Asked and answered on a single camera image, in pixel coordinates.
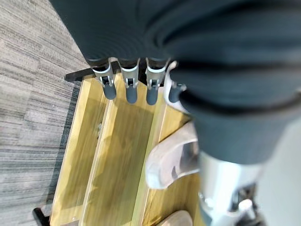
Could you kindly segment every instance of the black rubber foot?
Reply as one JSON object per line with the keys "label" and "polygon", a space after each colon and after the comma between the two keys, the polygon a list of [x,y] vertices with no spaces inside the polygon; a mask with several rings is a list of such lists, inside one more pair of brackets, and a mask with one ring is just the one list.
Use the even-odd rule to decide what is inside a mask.
{"label": "black rubber foot", "polygon": [[146,93],[146,102],[149,105],[154,105],[157,102],[158,98],[158,90],[155,88],[147,89]]}
{"label": "black rubber foot", "polygon": [[179,101],[179,94],[181,93],[181,86],[171,87],[169,91],[168,99],[171,103]]}
{"label": "black rubber foot", "polygon": [[127,96],[127,101],[130,104],[134,104],[137,101],[137,88],[133,88],[132,86],[129,86],[126,88],[126,96]]}
{"label": "black rubber foot", "polygon": [[49,216],[45,217],[40,208],[34,208],[32,214],[39,226],[50,226]]}
{"label": "black rubber foot", "polygon": [[116,88],[114,84],[112,86],[105,85],[105,87],[103,87],[103,92],[105,97],[109,100],[112,100],[116,97]]}

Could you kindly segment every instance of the wooden platform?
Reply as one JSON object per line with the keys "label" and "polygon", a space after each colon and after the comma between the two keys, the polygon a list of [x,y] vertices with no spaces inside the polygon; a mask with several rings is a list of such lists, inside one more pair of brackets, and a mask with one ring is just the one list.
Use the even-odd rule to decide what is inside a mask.
{"label": "wooden platform", "polygon": [[141,83],[134,105],[126,101],[120,75],[115,85],[117,97],[106,101],[95,79],[82,82],[51,225],[151,226],[177,210],[187,210],[194,225],[203,225],[198,175],[181,178],[163,191],[145,183],[144,164],[151,149],[189,118],[166,106],[162,94],[155,106],[147,105]]}

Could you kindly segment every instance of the white shoe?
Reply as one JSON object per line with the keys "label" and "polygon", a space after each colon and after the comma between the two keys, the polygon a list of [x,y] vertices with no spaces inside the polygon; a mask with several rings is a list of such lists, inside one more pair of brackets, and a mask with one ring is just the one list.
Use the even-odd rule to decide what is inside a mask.
{"label": "white shoe", "polygon": [[192,226],[192,219],[189,213],[185,210],[179,210],[165,220],[160,222],[157,226]]}
{"label": "white shoe", "polygon": [[146,162],[149,188],[164,189],[176,179],[199,172],[198,138],[192,122],[156,145]]}
{"label": "white shoe", "polygon": [[164,80],[164,99],[165,99],[165,102],[173,107],[174,109],[180,111],[180,112],[183,112],[185,114],[189,114],[189,112],[182,106],[181,102],[178,100],[176,101],[175,103],[172,103],[170,100],[169,100],[169,93],[170,93],[170,90],[171,90],[171,87],[172,85],[174,84],[174,81],[171,80],[170,78],[170,75],[169,75],[169,72],[174,69],[177,65],[177,62],[176,61],[173,61],[168,69],[167,69],[167,72],[166,72],[166,75],[165,75],[165,80]]}

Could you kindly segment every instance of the white sneaker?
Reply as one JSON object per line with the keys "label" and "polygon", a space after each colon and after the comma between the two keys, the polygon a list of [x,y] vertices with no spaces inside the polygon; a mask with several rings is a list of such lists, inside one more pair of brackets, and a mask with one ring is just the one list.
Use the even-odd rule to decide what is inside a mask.
{"label": "white sneaker", "polygon": [[193,226],[193,224],[189,213],[185,210],[179,210],[171,214],[157,226]]}
{"label": "white sneaker", "polygon": [[199,172],[198,138],[192,122],[156,145],[146,162],[149,188],[164,189],[176,179]]}

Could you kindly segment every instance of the wood grain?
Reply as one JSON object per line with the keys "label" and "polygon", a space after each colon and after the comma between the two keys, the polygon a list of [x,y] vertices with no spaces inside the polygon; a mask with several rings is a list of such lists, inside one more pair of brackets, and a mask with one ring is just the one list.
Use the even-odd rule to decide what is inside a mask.
{"label": "wood grain", "polygon": [[116,77],[117,97],[109,101],[89,178],[81,225],[130,225],[155,106],[138,85],[130,105],[125,85]]}
{"label": "wood grain", "polygon": [[[158,142],[174,133],[189,120],[184,114],[166,106],[164,101],[160,101],[160,104],[155,112],[144,162]],[[146,185],[144,171],[143,167],[133,212],[133,226],[156,225],[177,210],[187,210],[194,225],[203,225],[198,210],[200,181],[197,174],[180,178],[165,190],[152,190]]]}
{"label": "wood grain", "polygon": [[81,216],[106,102],[100,83],[85,78],[55,192],[50,221],[53,226],[79,220]]}

